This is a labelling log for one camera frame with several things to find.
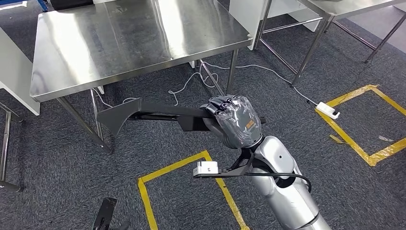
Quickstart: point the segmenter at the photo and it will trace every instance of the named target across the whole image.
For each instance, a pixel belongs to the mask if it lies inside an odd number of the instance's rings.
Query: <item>robot finger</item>
[[[216,115],[220,110],[218,110],[214,105],[212,104],[204,104],[202,106],[200,106],[200,108],[204,108],[206,111],[208,111],[209,113]]]
[[[224,109],[224,102],[218,99],[217,97],[211,98],[209,103],[214,105],[217,109],[223,110]]]
[[[226,96],[218,96],[218,97],[215,97],[215,98],[217,98],[218,100],[220,100],[220,101],[222,101],[224,103],[229,103],[231,101],[231,99],[233,99],[234,97],[235,97],[234,95],[228,94]]]

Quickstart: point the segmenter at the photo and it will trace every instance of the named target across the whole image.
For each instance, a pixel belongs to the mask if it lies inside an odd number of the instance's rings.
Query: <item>white cable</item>
[[[178,90],[178,91],[176,91],[176,92],[173,92],[172,90],[169,90],[169,91],[168,91],[168,93],[172,94],[172,95],[175,97],[176,104],[175,104],[174,106],[177,106],[177,105],[179,104],[179,101],[178,101],[178,98],[176,97],[176,94],[182,92],[182,91],[186,88],[186,85],[189,83],[189,81],[192,79],[192,77],[193,77],[195,74],[198,74],[198,75],[200,76],[200,79],[203,81],[203,84],[204,84],[205,86],[207,86],[207,87],[209,87],[209,88],[214,88],[214,87],[215,87],[214,85],[211,86],[211,85],[206,84],[206,80],[207,80],[210,76],[207,76],[205,79],[203,79],[203,75],[201,74],[201,71],[202,71],[202,65],[201,65],[200,68],[199,68],[199,72],[196,72],[196,73],[192,74],[192,75],[189,77],[189,79],[186,81],[186,83],[185,83],[185,85],[183,86],[182,89],[180,89],[180,90]],[[218,82],[218,74],[213,73],[212,76],[214,76],[214,75],[216,75],[216,80],[215,80],[215,81]]]
[[[296,86],[293,86],[293,89],[296,90],[296,92],[297,92],[298,94],[300,94],[302,97],[306,98],[308,101],[310,101],[311,103],[315,104],[315,106],[317,106],[316,102],[310,100],[308,97],[306,97],[306,96],[304,96],[303,94],[301,94],[301,93],[296,89]]]
[[[124,104],[125,101],[127,101],[127,100],[129,100],[129,99],[137,100],[137,99],[140,99],[140,97],[137,97],[137,98],[134,98],[134,97],[125,98],[125,99],[123,100],[123,103],[122,103],[122,104]]]
[[[99,92],[97,92],[97,90],[95,90],[94,88],[92,88],[96,93],[97,93],[97,95],[99,96],[99,98],[100,98],[100,100],[101,100],[101,103],[103,103],[103,104],[105,104],[106,106],[108,106],[108,107],[110,107],[110,108],[113,108],[113,106],[111,106],[111,105],[109,105],[109,104],[107,104],[106,102],[104,102],[103,101],[103,98],[100,96],[100,94],[99,94]]]
[[[211,67],[216,67],[216,68],[219,68],[219,69],[230,69],[230,67],[225,68],[225,67],[220,67],[220,66],[212,65],[212,64],[207,63],[207,62],[203,62],[203,63],[205,63],[205,64],[207,64],[207,65],[209,65],[209,66],[211,66]],[[274,73],[276,76],[278,76],[280,79],[284,80],[285,82],[287,82],[287,83],[289,83],[289,84],[292,84],[292,83],[291,83],[290,81],[288,81],[287,79],[281,77],[281,76],[280,76],[277,72],[275,72],[274,70],[265,68],[265,67],[263,67],[263,66],[247,65],[247,66],[236,66],[236,68],[245,68],[245,67],[251,67],[251,66],[255,66],[255,67],[259,67],[259,68],[262,68],[262,69],[269,70],[269,71],[271,71],[272,73]],[[302,97],[304,97],[305,99],[307,99],[308,101],[310,101],[311,103],[313,103],[314,105],[317,106],[317,104],[316,104],[314,101],[310,100],[308,97],[306,97],[306,96],[304,96],[303,94],[301,94],[301,93],[297,90],[297,88],[296,88],[295,86],[293,86],[293,89],[294,89],[298,94],[300,94]]]

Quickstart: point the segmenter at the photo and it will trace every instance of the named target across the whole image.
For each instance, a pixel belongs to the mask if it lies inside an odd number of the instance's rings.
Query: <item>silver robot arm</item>
[[[311,185],[279,139],[263,137],[257,114],[247,98],[215,97],[202,106],[217,122],[204,119],[206,126],[241,156],[229,169],[219,170],[214,161],[202,161],[193,170],[195,178],[227,178],[249,175],[265,197],[285,230],[330,230],[310,195]]]
[[[294,173],[302,175],[296,161],[282,142],[265,137],[254,151],[253,173]],[[297,177],[252,176],[252,181],[286,230],[330,230],[308,191]]]

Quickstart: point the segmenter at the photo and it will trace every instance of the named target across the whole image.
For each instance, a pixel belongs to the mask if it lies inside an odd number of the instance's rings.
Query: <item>white power strip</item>
[[[340,112],[336,112],[335,109],[332,107],[328,106],[327,104],[320,102],[317,106],[316,109],[319,110],[320,112],[326,114],[327,116],[331,117],[332,119],[337,119],[338,115],[340,115]]]

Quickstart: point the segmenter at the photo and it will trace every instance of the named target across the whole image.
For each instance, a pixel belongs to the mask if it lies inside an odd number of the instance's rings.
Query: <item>yellow tape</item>
[[[205,153],[205,152],[207,152],[207,151],[203,151],[203,152],[201,152],[201,153],[198,153],[198,154],[196,154],[196,155],[193,155],[193,156],[191,156],[191,157],[188,157],[188,158],[186,158],[186,159],[183,159],[183,160],[181,160],[181,161],[178,161],[178,162],[176,162],[176,163],[174,163],[174,164],[171,164],[170,166],[167,166],[167,167],[165,167],[165,168],[163,168],[163,169],[160,169],[160,170],[155,171],[155,172],[153,172],[153,173],[150,173],[150,174],[148,174],[148,175],[146,175],[146,176],[143,176],[143,177],[142,177],[142,180],[143,180],[144,182],[148,182],[148,181],[150,181],[150,180],[152,180],[152,179],[154,179],[154,178],[157,178],[157,177],[162,176],[162,175],[164,175],[164,174],[166,174],[166,173],[169,173],[169,172],[172,171],[172,170],[175,170],[175,169],[177,169],[177,168],[180,168],[180,167],[182,167],[182,166],[185,166],[185,165],[189,164],[190,162],[197,161],[197,160],[200,159],[200,158],[204,158],[204,153]]]
[[[391,106],[397,109],[399,112],[406,115],[406,110],[402,108],[398,103],[394,100],[386,96],[383,92],[377,89],[378,85],[366,85],[362,88],[349,92],[343,96],[340,96],[327,104],[331,107],[337,106],[345,101],[348,101],[351,98],[359,96],[365,93],[368,90],[374,91],[377,95],[379,95],[382,99],[388,102]],[[385,149],[378,151],[371,156],[369,156],[355,141],[350,138],[347,133],[344,132],[330,117],[323,114],[322,112],[316,110],[316,112],[329,124],[343,139],[347,142],[357,153],[361,156],[370,166],[375,166],[379,161],[399,152],[400,150],[406,148],[406,138],[396,142],[395,144],[386,147]]]
[[[151,202],[149,201],[147,188],[145,187],[142,178],[138,179],[138,188],[140,190],[142,201],[144,202],[144,208],[147,215],[149,227],[151,228],[151,230],[158,230],[158,225],[155,221],[154,213],[151,207]]]
[[[206,161],[213,161],[207,151],[205,151],[203,153],[204,153],[204,158],[206,159]],[[234,214],[234,217],[236,218],[238,224],[240,225],[240,228],[242,230],[249,230],[249,227],[245,224],[245,221],[242,218],[242,215],[241,215],[239,209],[237,208],[237,205],[234,202],[234,199],[232,198],[229,190],[227,189],[226,184],[224,183],[223,179],[216,178],[216,181],[217,181],[218,186],[220,186],[221,191],[223,191],[224,197],[226,198],[226,201],[227,201],[228,205],[230,206],[231,211]]]
[[[138,188],[140,190],[141,198],[145,207],[145,213],[147,215],[149,227],[151,228],[151,230],[158,230],[158,226],[154,217],[154,213],[152,211],[151,203],[149,201],[147,188],[145,187],[144,183],[201,158],[205,158],[206,161],[212,161],[212,158],[210,157],[209,153],[205,150],[203,152],[200,152],[196,155],[178,161],[174,164],[171,164],[170,166],[157,170],[153,173],[150,173],[138,179]],[[238,224],[240,225],[241,230],[249,230],[249,227],[245,224],[245,221],[243,220],[242,215],[238,210],[238,207],[234,202],[234,199],[232,198],[229,190],[227,189],[223,179],[216,178],[216,182],[220,186],[220,189],[223,192],[224,197],[226,198],[226,201],[234,214],[234,217],[236,218]]]
[[[342,130],[342,128],[337,125],[337,123],[335,123],[329,116],[325,115],[324,113],[318,110],[316,110],[316,112],[341,136],[341,138],[343,138],[345,142],[347,142],[358,153],[360,157],[364,159],[364,161],[372,166],[372,162],[370,161],[368,154],[352,138],[350,138],[344,132],[344,130]]]
[[[399,112],[403,113],[403,115],[406,116],[406,109],[402,108],[398,103],[396,103],[394,100],[390,99],[388,96],[386,96],[383,92],[381,92],[377,88],[372,88],[372,91],[374,91],[377,95],[382,97],[386,102],[388,102],[391,106],[393,106],[395,109],[397,109]]]
[[[368,90],[375,89],[376,87],[378,87],[378,85],[366,85],[362,88],[359,88],[357,90],[344,94],[341,97],[338,97],[332,101],[329,101],[329,102],[327,102],[327,104],[331,107],[335,107],[341,103],[348,101],[349,99],[352,99],[356,96],[359,96],[359,95],[365,93]]]
[[[377,162],[392,156],[393,154],[399,152],[400,150],[406,148],[406,138],[396,142],[395,144],[384,148],[383,150],[376,152],[369,156],[370,160],[376,165]]]

